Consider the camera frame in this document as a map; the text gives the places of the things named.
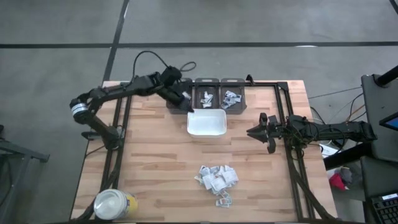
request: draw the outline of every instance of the red object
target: red object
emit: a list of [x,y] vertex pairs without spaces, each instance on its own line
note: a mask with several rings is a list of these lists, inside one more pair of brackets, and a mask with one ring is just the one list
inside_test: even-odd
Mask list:
[[329,183],[330,183],[330,185],[335,186],[340,190],[346,190],[340,174],[334,174],[332,177],[330,177]]

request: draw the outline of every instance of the keyboard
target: keyboard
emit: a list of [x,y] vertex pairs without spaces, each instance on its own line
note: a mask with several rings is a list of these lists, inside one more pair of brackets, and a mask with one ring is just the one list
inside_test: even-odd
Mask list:
[[379,223],[398,223],[398,193],[374,197],[371,200]]

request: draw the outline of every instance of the container lid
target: container lid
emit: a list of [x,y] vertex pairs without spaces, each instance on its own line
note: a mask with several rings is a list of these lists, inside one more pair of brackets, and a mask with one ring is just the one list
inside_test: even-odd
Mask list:
[[95,215],[102,220],[112,220],[123,212],[125,200],[118,190],[104,190],[97,195],[94,201]]

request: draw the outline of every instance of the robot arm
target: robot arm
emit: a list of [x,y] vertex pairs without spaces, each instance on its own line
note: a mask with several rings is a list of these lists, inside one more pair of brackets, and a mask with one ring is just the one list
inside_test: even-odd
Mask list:
[[193,112],[190,100],[185,98],[182,93],[170,88],[181,77],[182,74],[177,68],[167,67],[162,74],[155,72],[151,75],[136,77],[130,83],[94,88],[88,93],[72,99],[69,107],[72,111],[73,119],[77,123],[89,125],[102,137],[106,149],[115,150],[121,143],[120,134],[115,127],[104,124],[96,116],[102,104],[126,96],[158,94],[181,110]]
[[260,114],[259,125],[247,130],[248,136],[263,143],[268,142],[268,152],[274,153],[274,138],[289,138],[292,147],[306,148],[312,141],[351,139],[356,142],[369,142],[377,139],[370,124],[353,121],[340,124],[317,124],[306,117],[291,115],[287,123],[278,123],[276,116]]

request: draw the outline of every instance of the pile of packets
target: pile of packets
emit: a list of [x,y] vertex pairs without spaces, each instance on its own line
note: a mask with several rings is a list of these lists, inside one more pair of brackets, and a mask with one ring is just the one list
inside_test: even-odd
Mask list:
[[223,101],[223,104],[221,104],[221,107],[225,110],[226,108],[229,108],[236,103],[240,103],[241,98],[242,95],[237,95],[228,90],[227,92],[225,92],[225,99]]
[[195,180],[210,190],[215,195],[222,196],[216,201],[217,207],[229,208],[232,205],[232,198],[226,189],[234,186],[238,179],[233,168],[225,166],[206,167],[201,166],[199,174],[194,177]]
[[211,100],[212,99],[213,99],[213,94],[208,94],[207,91],[205,91],[204,99],[200,100],[200,103],[203,104],[203,108],[211,107]]

